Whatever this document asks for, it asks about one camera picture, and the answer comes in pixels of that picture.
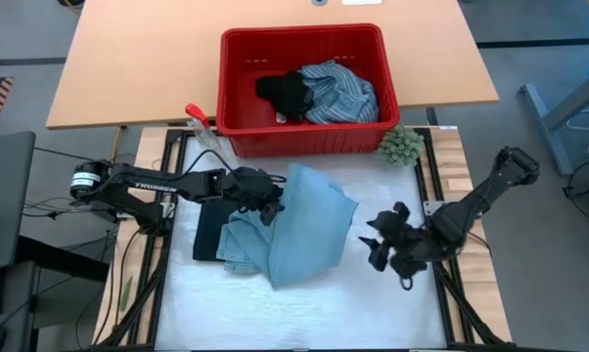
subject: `green spiky ball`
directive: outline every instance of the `green spiky ball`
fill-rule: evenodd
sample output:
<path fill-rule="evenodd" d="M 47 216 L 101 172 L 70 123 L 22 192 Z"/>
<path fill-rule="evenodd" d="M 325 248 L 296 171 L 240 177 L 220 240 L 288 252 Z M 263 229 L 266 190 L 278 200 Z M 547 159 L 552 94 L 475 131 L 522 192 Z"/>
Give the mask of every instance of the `green spiky ball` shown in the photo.
<path fill-rule="evenodd" d="M 415 166 L 423 145 L 423 136 L 411 128 L 397 126 L 385 134 L 378 152 L 392 166 Z"/>

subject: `blue towel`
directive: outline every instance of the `blue towel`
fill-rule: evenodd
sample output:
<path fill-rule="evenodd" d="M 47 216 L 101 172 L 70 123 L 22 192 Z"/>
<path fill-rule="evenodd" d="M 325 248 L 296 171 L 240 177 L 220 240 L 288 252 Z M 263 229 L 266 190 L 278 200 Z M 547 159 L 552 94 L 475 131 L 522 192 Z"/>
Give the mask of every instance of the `blue towel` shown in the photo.
<path fill-rule="evenodd" d="M 305 117 L 318 124 L 375 123 L 380 119 L 373 85 L 334 60 L 304 66 L 303 84 L 314 92 L 314 107 Z"/>
<path fill-rule="evenodd" d="M 270 226 L 259 212 L 235 212 L 223 226 L 216 257 L 234 273 L 261 272 L 274 288 L 300 283 L 337 266 L 357 202 L 324 174 L 291 164 Z"/>

